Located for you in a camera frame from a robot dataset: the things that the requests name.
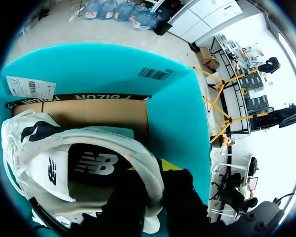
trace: new balance logo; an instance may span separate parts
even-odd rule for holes
[[[84,154],[82,158],[88,160],[80,160],[79,163],[83,164],[78,164],[75,171],[84,172],[86,170],[90,174],[109,175],[113,173],[113,165],[118,161],[117,155],[99,154],[95,158],[92,152],[84,152]]]
[[[49,156],[48,177],[49,177],[49,181],[52,182],[54,185],[56,185],[55,171],[56,171],[56,164],[51,158],[51,156]]]

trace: barcode label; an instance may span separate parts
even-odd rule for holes
[[[37,92],[36,92],[35,81],[29,81],[29,88],[30,88],[31,97],[36,97]]]
[[[6,76],[13,96],[52,100],[56,84],[43,80]]]
[[[145,77],[145,78],[152,78],[157,80],[165,80],[170,73],[166,73],[163,71],[158,71],[156,69],[151,68],[142,68],[138,76]]]

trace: yellow metal frame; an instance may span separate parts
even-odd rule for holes
[[[207,74],[207,75],[209,75],[209,76],[211,76],[211,77],[213,77],[213,78],[215,78],[215,79],[221,81],[221,82],[215,84],[215,86],[217,86],[217,87],[219,88],[215,100],[212,102],[211,100],[209,100],[209,99],[206,98],[205,96],[203,96],[203,99],[205,99],[207,102],[209,102],[209,103],[211,104],[211,107],[210,107],[210,109],[208,110],[208,112],[210,112],[211,109],[212,109],[213,107],[215,107],[215,108],[216,108],[219,112],[221,112],[226,118],[230,119],[230,120],[225,120],[225,121],[220,121],[220,122],[218,122],[218,124],[225,124],[225,126],[224,126],[224,127],[222,128],[222,130],[221,130],[221,131],[220,131],[220,132],[219,132],[219,133],[218,133],[218,134],[217,134],[217,135],[211,140],[211,143],[213,143],[213,142],[214,142],[219,136],[221,136],[221,135],[225,132],[225,130],[231,125],[232,122],[234,122],[234,121],[241,121],[241,120],[245,120],[245,119],[252,119],[253,117],[262,117],[262,116],[266,116],[266,115],[268,115],[268,114],[270,113],[270,112],[267,112],[267,113],[261,113],[261,114],[257,114],[257,115],[249,115],[249,116],[245,116],[245,117],[240,117],[240,118],[234,118],[234,119],[232,119],[227,113],[225,113],[221,108],[219,108],[219,107],[216,105],[216,102],[217,102],[219,96],[221,95],[222,90],[223,90],[223,88],[224,88],[224,86],[225,86],[226,83],[228,83],[228,82],[230,82],[230,81],[233,81],[233,80],[236,80],[236,79],[238,79],[238,78],[244,77],[244,76],[246,76],[246,75],[248,75],[248,74],[255,73],[255,72],[258,71],[258,69],[254,69],[254,70],[252,70],[252,71],[250,71],[250,72],[247,72],[247,74],[245,74],[245,73],[240,74],[240,75],[238,75],[238,76],[236,76],[236,77],[233,77],[233,78],[231,78],[231,79],[229,79],[229,80],[224,81],[224,83],[222,82],[222,79],[221,79],[221,78],[219,78],[219,77],[217,77],[217,76],[215,76],[215,75],[213,75],[213,74],[210,74],[210,73],[208,73],[207,71],[204,71],[203,69],[196,68],[196,67],[194,67],[194,69],[196,69],[196,70],[198,70],[198,71],[200,71],[200,72],[203,72],[203,73],[205,73],[205,74]]]

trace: barcode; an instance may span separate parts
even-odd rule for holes
[[[37,97],[35,81],[29,81],[31,97]]]
[[[170,73],[165,73],[151,68],[143,68],[138,75],[145,78],[165,80],[170,75]]]

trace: computer monitor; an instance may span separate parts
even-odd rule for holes
[[[249,178],[249,184],[252,188],[252,190],[256,189],[256,186],[257,186],[257,183],[258,183],[258,177],[250,177]]]

